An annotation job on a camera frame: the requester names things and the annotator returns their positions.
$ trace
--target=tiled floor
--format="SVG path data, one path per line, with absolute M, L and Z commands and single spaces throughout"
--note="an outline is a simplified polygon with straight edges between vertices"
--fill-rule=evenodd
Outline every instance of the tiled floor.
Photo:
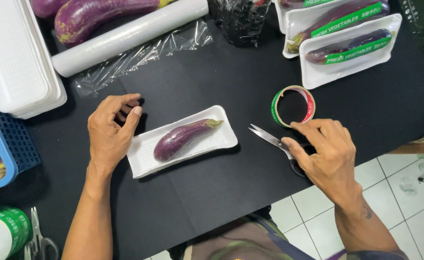
M 365 199 L 410 260 L 424 260 L 424 184 L 417 182 L 423 172 L 422 155 L 383 155 L 355 168 Z M 404 181 L 417 192 L 405 194 Z M 317 260 L 343 249 L 334 205 L 315 186 L 274 203 L 270 214 L 290 243 Z M 167 251 L 151 257 L 168 259 Z

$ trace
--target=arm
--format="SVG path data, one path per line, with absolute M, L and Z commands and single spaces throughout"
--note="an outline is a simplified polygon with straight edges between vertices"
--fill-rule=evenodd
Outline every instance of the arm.
M 142 112 L 137 101 L 139 98 L 139 94 L 110 96 L 88 118 L 91 159 L 62 260 L 113 258 L 109 203 L 111 176 L 132 144 Z M 114 121 L 115 117 L 125 122 L 123 127 Z
M 285 137 L 282 141 L 313 184 L 334 203 L 336 225 L 345 249 L 348 252 L 399 251 L 354 179 L 356 148 L 347 128 L 330 119 L 291 123 L 291 126 L 307 137 L 317 153 L 307 155 L 294 139 Z

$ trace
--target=left hand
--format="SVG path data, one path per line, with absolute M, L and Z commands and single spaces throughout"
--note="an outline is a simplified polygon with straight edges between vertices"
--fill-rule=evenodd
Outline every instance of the left hand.
M 112 172 L 126 156 L 142 112 L 140 97 L 140 94 L 106 97 L 88 118 L 90 156 L 97 168 Z M 123 127 L 114 121 L 116 117 L 125 122 Z

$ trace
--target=green tape roll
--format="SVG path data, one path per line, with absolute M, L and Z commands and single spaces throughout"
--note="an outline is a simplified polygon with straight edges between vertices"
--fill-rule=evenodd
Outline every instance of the green tape roll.
M 313 99 L 313 96 L 311 95 L 310 92 L 308 92 L 308 90 L 306 90 L 305 88 L 301 87 L 301 86 L 288 86 L 282 90 L 280 90 L 276 96 L 273 98 L 273 101 L 271 102 L 271 115 L 273 117 L 273 120 L 275 122 L 277 122 L 280 126 L 282 127 L 291 127 L 289 124 L 291 122 L 283 122 L 283 120 L 279 117 L 278 114 L 278 102 L 279 102 L 279 98 L 283 96 L 284 92 L 286 90 L 295 90 L 297 92 L 299 92 L 307 101 L 307 115 L 305 116 L 305 118 L 302 120 L 301 123 L 305 123 L 308 120 L 313 118 L 313 115 L 315 114 L 315 100 Z

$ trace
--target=plastic wrap roll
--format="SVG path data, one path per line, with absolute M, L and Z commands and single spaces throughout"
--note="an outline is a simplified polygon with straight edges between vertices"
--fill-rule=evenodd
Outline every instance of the plastic wrap roll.
M 209 12 L 207 0 L 179 0 L 52 57 L 64 77 L 112 58 Z

